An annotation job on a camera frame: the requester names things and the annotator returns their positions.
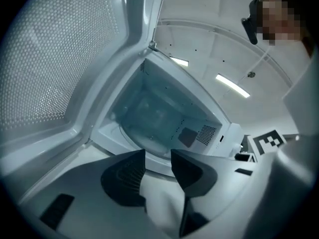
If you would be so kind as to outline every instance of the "ceiling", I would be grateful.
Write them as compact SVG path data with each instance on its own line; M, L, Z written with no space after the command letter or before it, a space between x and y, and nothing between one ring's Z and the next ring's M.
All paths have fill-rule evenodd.
M164 0L155 35L160 50L189 61L185 69L232 122L242 125L245 133L255 123L289 116L281 98L309 62L299 42L271 47L269 56L253 69L256 76L246 77L268 48L262 40L256 46L250 44L241 25L240 19L249 15L250 1ZM237 83L251 96L246 99L216 81L217 74Z

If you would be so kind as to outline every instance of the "fluorescent light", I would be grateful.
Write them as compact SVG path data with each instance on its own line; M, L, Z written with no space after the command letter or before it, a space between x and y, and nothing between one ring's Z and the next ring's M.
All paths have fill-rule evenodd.
M173 58L173 57L170 57L172 60L174 60L177 64L180 64L182 66L188 66L188 61L186 60L182 60L182 59L179 59L179 58Z
M230 80L226 79L224 76L221 76L220 74L218 74L216 76L216 79L221 81L221 82L223 82L223 83L225 83L226 85L230 86L233 90L237 91L239 94L243 95L245 98L250 96L250 94L248 94L242 88L238 87L235 83L233 83Z

